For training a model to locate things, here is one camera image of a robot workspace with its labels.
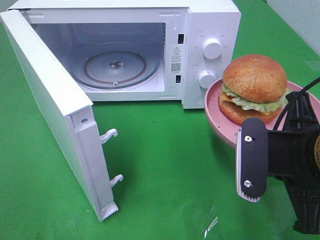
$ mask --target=plate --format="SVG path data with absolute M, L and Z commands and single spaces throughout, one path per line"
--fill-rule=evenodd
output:
M 204 99 L 205 113 L 215 133 L 228 145 L 230 145 L 233 148 L 236 148 L 237 133 L 238 130 L 241 128 L 241 125 L 231 121 L 220 111 L 218 106 L 218 95 L 221 88 L 222 80 L 220 79 L 215 81 L 206 91 Z M 294 84 L 290 81 L 288 81 L 288 88 L 292 91 L 300 91 L 302 89 L 301 86 Z M 309 98 L 314 113 L 319 119 L 320 101 L 311 93 L 309 93 Z M 276 121 L 277 117 L 268 124 L 266 124 L 265 127 L 269 130 L 272 130 Z M 284 121 L 285 117 L 282 119 L 279 125 L 279 129 L 282 128 Z

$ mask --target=white microwave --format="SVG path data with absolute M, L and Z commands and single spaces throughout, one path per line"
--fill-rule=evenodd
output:
M 43 117 L 102 221 L 118 210 L 92 102 L 204 107 L 231 62 L 231 0 L 18 0 L 1 18 Z

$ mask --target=bottom bun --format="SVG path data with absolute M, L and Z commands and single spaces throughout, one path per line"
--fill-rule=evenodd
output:
M 218 105 L 220 111 L 223 112 L 230 120 L 240 125 L 242 125 L 248 118 L 259 118 L 265 124 L 267 124 L 276 118 L 276 116 L 278 116 L 282 110 L 282 108 L 279 107 L 276 111 L 271 111 L 268 115 L 253 109 L 243 110 L 241 106 L 237 106 L 232 102 L 222 100 L 220 97 L 222 94 L 225 93 L 221 90 L 218 96 Z

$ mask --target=open microwave door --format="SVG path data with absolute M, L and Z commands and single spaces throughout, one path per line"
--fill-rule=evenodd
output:
M 18 10 L 1 13 L 35 101 L 100 221 L 118 210 L 91 100 Z

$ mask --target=burger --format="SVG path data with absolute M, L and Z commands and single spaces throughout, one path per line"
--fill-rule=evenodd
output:
M 235 59 L 225 69 L 222 81 L 219 108 L 237 124 L 252 117 L 267 124 L 288 103 L 285 70 L 268 56 L 249 54 Z

